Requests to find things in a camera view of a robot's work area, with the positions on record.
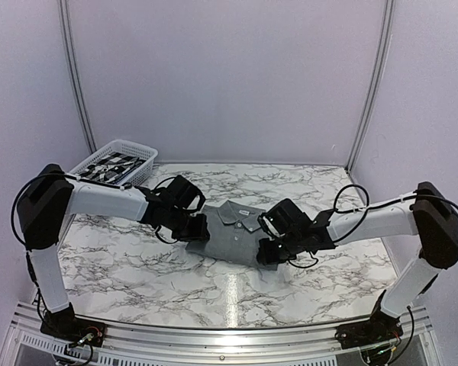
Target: checkered cloth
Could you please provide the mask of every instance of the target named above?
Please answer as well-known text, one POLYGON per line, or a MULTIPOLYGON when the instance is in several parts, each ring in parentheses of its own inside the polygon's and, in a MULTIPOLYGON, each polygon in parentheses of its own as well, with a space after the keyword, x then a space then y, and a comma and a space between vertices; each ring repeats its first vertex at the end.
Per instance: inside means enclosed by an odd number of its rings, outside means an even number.
POLYGON ((87 166, 79 176, 92 181, 115 185, 125 176, 140 167, 146 160, 113 152, 95 164, 87 166))

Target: white basket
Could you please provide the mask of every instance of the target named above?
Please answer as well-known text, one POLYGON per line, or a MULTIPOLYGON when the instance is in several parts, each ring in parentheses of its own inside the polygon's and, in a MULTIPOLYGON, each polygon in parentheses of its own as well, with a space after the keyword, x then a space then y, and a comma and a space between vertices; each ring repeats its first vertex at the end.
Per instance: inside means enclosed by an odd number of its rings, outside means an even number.
POLYGON ((154 158, 158 156, 158 150, 151 147, 144 146, 139 143, 132 143, 131 141, 126 140, 114 140, 101 149, 97 150, 95 153, 83 160, 69 172, 71 174, 79 174, 89 165, 95 164, 98 160, 116 152, 129 156, 136 156, 146 160, 143 165, 126 175, 121 181, 117 183, 117 185, 123 185, 124 183, 141 185, 144 183, 153 171, 154 158))

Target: shirt collar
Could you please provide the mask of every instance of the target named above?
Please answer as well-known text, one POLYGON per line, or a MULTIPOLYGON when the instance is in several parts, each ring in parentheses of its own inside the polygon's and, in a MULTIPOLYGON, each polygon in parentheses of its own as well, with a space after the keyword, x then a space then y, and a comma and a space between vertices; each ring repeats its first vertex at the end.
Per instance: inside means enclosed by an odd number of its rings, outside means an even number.
POLYGON ((217 209, 217 213, 224 225, 234 225, 236 222, 240 221, 246 230, 250 233, 261 229, 260 224, 258 223, 258 215, 261 212, 263 212, 263 210, 258 210, 253 207, 237 204, 233 201, 225 201, 217 209), (250 214, 246 216, 242 213, 239 213, 240 210, 249 211, 250 214))

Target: robotic arm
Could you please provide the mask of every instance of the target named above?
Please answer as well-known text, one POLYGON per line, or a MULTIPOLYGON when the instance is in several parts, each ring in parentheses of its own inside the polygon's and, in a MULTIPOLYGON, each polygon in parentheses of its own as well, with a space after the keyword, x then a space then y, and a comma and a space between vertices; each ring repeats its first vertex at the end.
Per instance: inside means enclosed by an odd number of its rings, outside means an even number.
POLYGON ((380 295, 370 318, 339 326, 336 332, 344 349, 387 341, 403 335, 399 317, 406 306, 458 261, 458 213, 451 204, 429 182, 395 200, 340 213, 325 210, 313 220, 285 199, 259 218, 271 239, 260 240, 257 259, 263 264, 283 263, 300 252, 315 254, 357 240, 419 235, 418 256, 380 295))
MULTIPOLYGON (((103 333, 105 328, 102 323, 76 318, 68 300, 57 256, 64 217, 80 213, 122 217, 151 225, 156 235, 163 226, 172 230, 176 240, 209 239, 206 216, 193 216, 202 208, 205 197, 181 175, 167 187, 151 191, 84 180, 66 175, 58 165, 48 165, 22 191, 14 207, 24 234, 28 270, 47 308, 41 332, 52 336, 78 341, 88 334, 86 329, 103 333), (197 197, 197 207, 189 209, 197 197)), ((95 345, 100 345, 102 337, 96 337, 96 341, 95 345)))

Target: marble table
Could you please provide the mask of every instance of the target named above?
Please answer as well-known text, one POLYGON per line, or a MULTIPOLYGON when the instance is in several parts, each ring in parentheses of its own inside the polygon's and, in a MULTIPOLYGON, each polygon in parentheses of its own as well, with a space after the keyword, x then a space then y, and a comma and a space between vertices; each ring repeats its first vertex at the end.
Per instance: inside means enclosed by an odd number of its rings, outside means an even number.
MULTIPOLYGON (((291 198, 310 217, 332 207, 350 183, 342 168, 307 165, 169 164, 155 167, 153 188, 182 174, 218 206, 227 199, 269 209, 291 198)), ((355 191, 343 206, 360 204, 355 191)), ((247 268, 163 244, 152 229, 112 217, 79 215, 60 250, 70 300, 79 314, 161 326, 293 326, 364 315, 396 278, 380 239, 318 252, 309 269, 247 268)), ((310 264, 307 254, 297 264, 310 264)))

